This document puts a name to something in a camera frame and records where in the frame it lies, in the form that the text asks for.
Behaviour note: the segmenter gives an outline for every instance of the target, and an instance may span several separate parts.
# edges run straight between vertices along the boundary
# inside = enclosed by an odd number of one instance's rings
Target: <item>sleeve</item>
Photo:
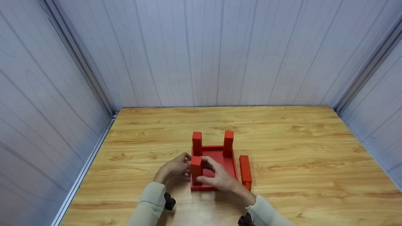
[[[157,182],[149,183],[138,199],[137,207],[127,226],[155,226],[165,207],[166,187]]]
[[[246,209],[250,213],[255,226],[294,226],[261,195],[257,196],[254,205],[248,206]]]

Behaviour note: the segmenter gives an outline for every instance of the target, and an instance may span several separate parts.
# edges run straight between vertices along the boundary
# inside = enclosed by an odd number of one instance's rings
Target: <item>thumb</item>
[[[197,181],[201,182],[203,184],[208,184],[208,185],[212,185],[212,186],[214,184],[213,177],[199,176],[199,177],[197,177]]]

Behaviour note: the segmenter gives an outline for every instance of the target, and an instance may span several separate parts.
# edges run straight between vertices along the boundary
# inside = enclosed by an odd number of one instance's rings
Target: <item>upright red pillar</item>
[[[233,137],[234,137],[233,131],[225,131],[224,150],[222,152],[225,158],[232,157]]]
[[[197,181],[197,177],[202,176],[201,160],[199,156],[191,157],[190,172],[194,185],[201,185],[201,183]]]
[[[239,158],[240,162],[240,174],[242,175],[242,184],[251,191],[251,170],[250,162],[248,161],[248,155],[241,155]]]
[[[193,132],[193,155],[202,156],[202,133]]]

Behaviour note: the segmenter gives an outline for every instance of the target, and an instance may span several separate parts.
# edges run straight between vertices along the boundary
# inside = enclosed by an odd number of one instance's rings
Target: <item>white paneled wall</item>
[[[402,190],[402,42],[341,118]]]
[[[58,0],[112,104],[334,106],[399,0]]]
[[[109,120],[36,0],[0,0],[0,225],[50,225]]]

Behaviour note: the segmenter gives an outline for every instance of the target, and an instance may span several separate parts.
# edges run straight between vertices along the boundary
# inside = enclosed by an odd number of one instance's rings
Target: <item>hand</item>
[[[203,167],[212,170],[215,173],[215,177],[199,176],[197,181],[214,186],[220,191],[231,192],[237,196],[236,199],[240,200],[245,207],[255,204],[256,196],[230,175],[221,164],[209,156],[202,156],[201,159]]]
[[[189,160],[191,160],[191,156],[183,152],[181,155],[165,163],[156,173],[154,182],[166,184],[166,182],[173,177],[179,177],[183,180],[190,181]]]
[[[216,187],[220,191],[232,191],[235,186],[241,185],[236,178],[230,175],[225,168],[209,156],[202,156],[203,167],[213,171],[215,177],[197,177],[197,181]]]

